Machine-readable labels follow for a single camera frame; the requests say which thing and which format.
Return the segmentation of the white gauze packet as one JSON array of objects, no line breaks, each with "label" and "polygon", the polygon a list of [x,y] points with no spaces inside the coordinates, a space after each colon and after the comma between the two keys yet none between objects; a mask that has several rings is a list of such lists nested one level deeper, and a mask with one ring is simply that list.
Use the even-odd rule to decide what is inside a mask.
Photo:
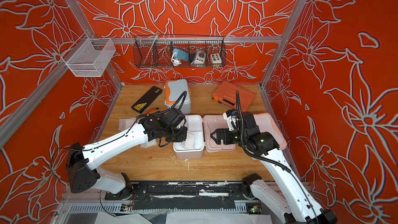
[{"label": "white gauze packet", "polygon": [[136,118],[120,119],[119,125],[118,125],[118,130],[125,131],[125,130],[129,129],[135,123],[135,120],[136,120]]},{"label": "white gauze packet", "polygon": [[140,144],[140,148],[149,148],[149,147],[156,146],[157,144],[158,144],[157,140],[154,139],[154,140],[145,142],[143,144]]},{"label": "white gauze packet", "polygon": [[186,150],[195,149],[199,134],[197,132],[187,131],[186,139],[181,143],[181,147]]}]

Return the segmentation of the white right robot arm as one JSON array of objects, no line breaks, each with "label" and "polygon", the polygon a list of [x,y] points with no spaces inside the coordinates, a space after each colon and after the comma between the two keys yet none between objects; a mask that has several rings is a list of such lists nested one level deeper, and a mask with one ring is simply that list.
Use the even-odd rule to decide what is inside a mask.
[{"label": "white right robot arm", "polygon": [[270,114],[244,112],[236,92],[236,109],[223,114],[227,128],[216,129],[210,138],[218,145],[236,144],[259,160],[273,177],[281,194],[271,190],[257,173],[242,180],[245,198],[258,199],[284,224],[335,224],[337,215],[309,193],[289,165],[283,151],[287,142]]}]

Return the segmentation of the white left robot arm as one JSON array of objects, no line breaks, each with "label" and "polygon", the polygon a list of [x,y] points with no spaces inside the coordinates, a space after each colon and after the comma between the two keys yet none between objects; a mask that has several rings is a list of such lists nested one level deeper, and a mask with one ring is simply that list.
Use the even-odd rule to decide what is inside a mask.
[{"label": "white left robot arm", "polygon": [[153,140],[164,139],[167,143],[185,141],[187,120],[181,109],[187,94],[184,91],[167,110],[137,116],[128,129],[107,139],[85,146],[80,143],[70,145],[66,165],[70,191],[78,194],[97,189],[117,199],[130,198],[134,187],[128,176],[102,169],[101,165],[128,149]]}]

